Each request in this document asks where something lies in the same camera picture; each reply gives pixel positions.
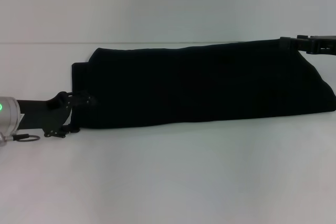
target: white backdrop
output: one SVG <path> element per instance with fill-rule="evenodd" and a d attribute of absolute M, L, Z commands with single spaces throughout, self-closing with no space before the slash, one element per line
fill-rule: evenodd
<path fill-rule="evenodd" d="M 334 2 L 0 0 L 0 95 L 69 91 L 71 64 L 98 47 L 335 35 Z M 336 90 L 336 57 L 304 56 Z M 334 224 L 335 125 L 325 113 L 10 143 L 0 223 Z"/>
<path fill-rule="evenodd" d="M 0 42 L 195 42 L 335 31 L 335 0 L 0 0 Z"/>

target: white surface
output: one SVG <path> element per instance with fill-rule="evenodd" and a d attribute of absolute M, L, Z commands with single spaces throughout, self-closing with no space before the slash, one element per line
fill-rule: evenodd
<path fill-rule="evenodd" d="M 334 2 L 0 0 L 0 95 L 69 91 L 71 64 L 97 47 L 189 46 L 99 43 L 334 35 Z M 305 57 L 336 90 L 336 57 Z M 10 143 L 0 223 L 335 224 L 335 125 L 326 113 Z"/>
<path fill-rule="evenodd" d="M 188 45 L 0 45 L 2 93 L 70 90 L 71 64 L 100 46 Z M 336 58 L 305 56 L 335 90 Z M 335 125 L 325 113 L 10 143 L 0 149 L 0 223 L 334 224 Z"/>
<path fill-rule="evenodd" d="M 0 0 L 0 42 L 244 41 L 332 35 L 335 0 Z"/>

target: black cloth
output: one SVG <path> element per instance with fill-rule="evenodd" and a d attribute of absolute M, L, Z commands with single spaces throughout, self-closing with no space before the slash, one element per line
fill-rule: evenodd
<path fill-rule="evenodd" d="M 188 47 L 98 48 L 72 67 L 73 91 L 97 104 L 71 123 L 94 129 L 301 115 L 336 110 L 316 69 L 279 40 Z"/>

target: silver cylindrical device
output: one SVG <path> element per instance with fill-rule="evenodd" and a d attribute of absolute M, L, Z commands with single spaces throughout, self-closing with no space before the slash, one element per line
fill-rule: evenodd
<path fill-rule="evenodd" d="M 4 136 L 11 136 L 19 127 L 20 107 L 12 97 L 0 97 L 0 132 Z"/>

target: black clamp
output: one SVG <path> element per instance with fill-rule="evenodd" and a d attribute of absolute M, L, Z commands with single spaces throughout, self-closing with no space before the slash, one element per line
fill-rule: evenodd
<path fill-rule="evenodd" d="M 336 36 L 299 35 L 296 39 L 281 37 L 280 48 L 305 51 L 310 55 L 336 55 Z"/>
<path fill-rule="evenodd" d="M 57 108 L 54 112 L 54 122 L 57 116 L 60 118 L 59 122 L 61 123 L 54 123 L 49 124 L 46 127 L 43 127 L 43 131 L 45 132 L 45 137 L 61 137 L 65 138 L 69 133 L 77 133 L 80 131 L 79 127 L 76 127 L 72 124 L 63 125 L 64 122 L 70 115 L 71 109 L 76 106 L 90 106 L 94 104 L 94 99 L 91 95 L 87 92 L 77 92 L 77 93 L 66 93 L 62 92 L 62 103 L 61 106 Z"/>

